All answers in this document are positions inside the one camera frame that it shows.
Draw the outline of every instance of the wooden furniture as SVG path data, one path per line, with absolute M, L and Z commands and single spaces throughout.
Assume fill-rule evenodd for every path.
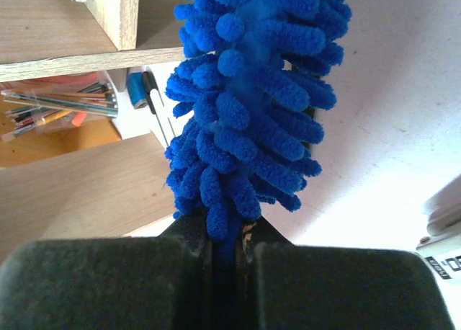
M 44 238 L 122 236 L 171 215 L 153 134 L 0 171 L 0 262 Z
M 84 3 L 0 0 L 0 81 L 183 59 L 178 37 L 181 23 L 173 15 L 174 7 L 182 0 L 138 0 L 138 11 L 126 14 L 127 10 L 136 9 L 134 1 L 112 2 L 112 9 L 117 3 L 118 9 L 110 22 L 102 21 L 104 6 L 92 6 L 101 0 L 88 2 L 115 45 Z M 113 10 L 105 12 L 104 16 L 111 16 L 111 13 Z M 138 22 L 134 26 L 136 15 Z M 118 27 L 118 34 L 110 32 Z M 133 46 L 133 36 L 136 49 L 117 50 L 117 47 Z

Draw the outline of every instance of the wooden shelf board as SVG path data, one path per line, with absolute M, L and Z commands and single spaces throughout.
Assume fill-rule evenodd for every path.
M 181 60 L 181 1 L 140 0 L 138 49 L 117 51 L 82 3 L 0 0 L 0 81 Z
M 44 238 L 122 236 L 174 212 L 153 134 L 0 171 L 0 262 Z
M 86 0 L 86 6 L 118 50 L 136 48 L 139 0 Z

